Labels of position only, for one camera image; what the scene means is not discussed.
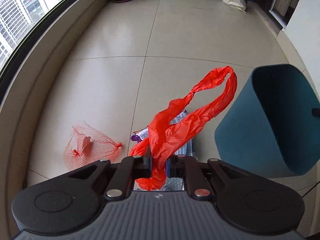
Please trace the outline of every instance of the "red plastic bag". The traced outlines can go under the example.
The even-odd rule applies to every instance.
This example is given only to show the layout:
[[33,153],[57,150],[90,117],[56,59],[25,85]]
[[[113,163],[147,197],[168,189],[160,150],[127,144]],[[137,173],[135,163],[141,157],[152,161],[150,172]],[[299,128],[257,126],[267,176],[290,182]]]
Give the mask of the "red plastic bag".
[[[227,74],[223,93],[213,102],[188,114],[181,122],[170,125],[170,121],[180,114],[190,103],[196,92],[215,88],[222,84]],[[171,100],[167,109],[155,115],[148,125],[149,137],[137,143],[130,156],[144,155],[148,145],[152,154],[152,178],[137,179],[139,186],[146,190],[160,189],[165,182],[165,163],[168,157],[197,135],[205,123],[220,114],[233,100],[237,89],[237,76],[230,66],[210,71],[184,98]]]
[[64,164],[69,171],[73,171],[100,159],[114,162],[120,154],[121,146],[121,142],[116,143],[84,121],[79,121],[73,127],[73,133],[64,151]]

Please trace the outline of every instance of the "orange mesh netting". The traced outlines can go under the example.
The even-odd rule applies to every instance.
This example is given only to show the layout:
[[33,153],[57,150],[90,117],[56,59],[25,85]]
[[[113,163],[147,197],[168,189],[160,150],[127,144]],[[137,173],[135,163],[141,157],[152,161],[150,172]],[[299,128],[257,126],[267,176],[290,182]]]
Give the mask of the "orange mesh netting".
[[64,151],[64,164],[69,171],[73,171],[100,159],[114,162],[119,156],[121,146],[121,142],[114,142],[102,132],[80,121],[73,127]]

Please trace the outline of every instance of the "gray ribbed surface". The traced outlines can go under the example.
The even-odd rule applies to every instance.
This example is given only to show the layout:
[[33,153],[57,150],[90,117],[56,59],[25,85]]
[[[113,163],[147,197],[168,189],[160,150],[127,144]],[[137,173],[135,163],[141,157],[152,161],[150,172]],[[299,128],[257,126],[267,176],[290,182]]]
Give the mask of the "gray ribbed surface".
[[212,204],[191,199],[187,192],[133,191],[105,206],[89,226],[65,236],[46,237],[22,232],[16,240],[301,240],[296,232],[254,236],[222,220]]

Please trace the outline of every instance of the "black cable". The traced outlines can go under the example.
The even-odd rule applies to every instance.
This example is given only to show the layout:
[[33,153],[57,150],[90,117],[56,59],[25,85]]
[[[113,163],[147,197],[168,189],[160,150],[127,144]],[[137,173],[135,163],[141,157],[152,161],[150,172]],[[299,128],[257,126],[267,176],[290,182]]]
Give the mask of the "black cable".
[[313,190],[318,184],[320,183],[320,180],[311,188],[309,189],[303,196],[302,198],[304,198],[311,190]]

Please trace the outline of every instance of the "tile grout line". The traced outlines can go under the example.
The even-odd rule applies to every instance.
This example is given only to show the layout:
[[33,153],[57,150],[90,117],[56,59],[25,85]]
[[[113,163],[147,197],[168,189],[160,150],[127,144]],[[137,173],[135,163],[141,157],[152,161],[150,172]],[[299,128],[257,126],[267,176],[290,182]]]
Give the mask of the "tile grout line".
[[[170,5],[170,4],[164,4],[163,6],[170,6],[170,7],[176,7],[176,8],[178,8],[178,7],[184,7],[184,8],[200,9],[200,10],[206,10],[206,11],[216,11],[216,10],[217,10],[216,8],[209,9],[209,8],[193,7],[193,6],[187,6],[187,5]],[[228,12],[226,12],[226,14],[237,16],[237,14],[234,14],[234,13],[228,13]]]
[[49,179],[49,178],[47,178],[46,176],[43,176],[43,175],[39,174],[38,172],[33,171],[32,169],[29,169],[29,170],[31,170],[32,172],[34,172],[34,173],[36,173],[36,174],[40,175],[41,177],[44,177],[44,178],[46,178],[46,179]]
[[85,59],[95,59],[95,58],[113,58],[113,57],[164,57],[164,58],[181,58],[181,59],[192,59],[192,60],[202,60],[202,61],[209,61],[209,62],[217,62],[217,63],[223,63],[223,64],[230,64],[230,65],[237,65],[241,67],[247,67],[254,69],[256,67],[249,67],[245,65],[240,64],[234,64],[232,62],[223,62],[223,61],[217,61],[217,60],[210,60],[210,59],[199,59],[199,58],[188,58],[188,57],[169,57],[169,56],[109,56],[109,57],[91,57],[91,58],[79,58],[79,59],[73,59],[73,60],[85,60]]
[[247,68],[251,68],[251,69],[255,69],[256,68],[256,67],[249,67],[249,66],[240,65],[240,64],[234,64],[234,63],[231,63],[231,62],[223,62],[223,61],[210,60],[210,59],[199,59],[199,58],[189,58],[189,57],[168,57],[168,56],[146,56],[146,57],[165,57],[165,58],[193,59],[193,60],[203,60],[203,61],[217,62],[217,63],[223,63],[223,64],[237,65],[237,66],[247,67]]
[[132,123],[131,123],[131,129],[130,129],[130,136],[129,136],[129,143],[128,143],[128,148],[127,148],[127,156],[128,156],[128,154],[129,154],[130,137],[131,137],[131,133],[132,133],[134,114],[135,114],[135,112],[136,112],[136,106],[137,106],[137,101],[138,101],[138,95],[139,95],[140,85],[141,85],[143,68],[144,68],[144,64],[145,64],[145,62],[146,62],[146,57],[147,57],[149,42],[150,42],[150,39],[151,39],[151,34],[152,34],[153,25],[155,24],[155,20],[156,20],[156,15],[157,15],[159,3],[160,3],[160,0],[158,1],[156,13],[155,13],[155,18],[153,19],[153,23],[152,23],[152,27],[151,27],[151,32],[150,32],[150,36],[149,36],[149,41],[148,41],[148,45],[147,45],[147,49],[146,49],[146,55],[145,55],[144,61],[143,61],[143,66],[142,66],[142,71],[141,71],[141,76],[140,76],[140,81],[139,81],[139,86],[138,86],[138,92],[137,92],[137,97],[136,97],[136,103],[134,104],[134,110],[133,110],[133,116],[132,116]]

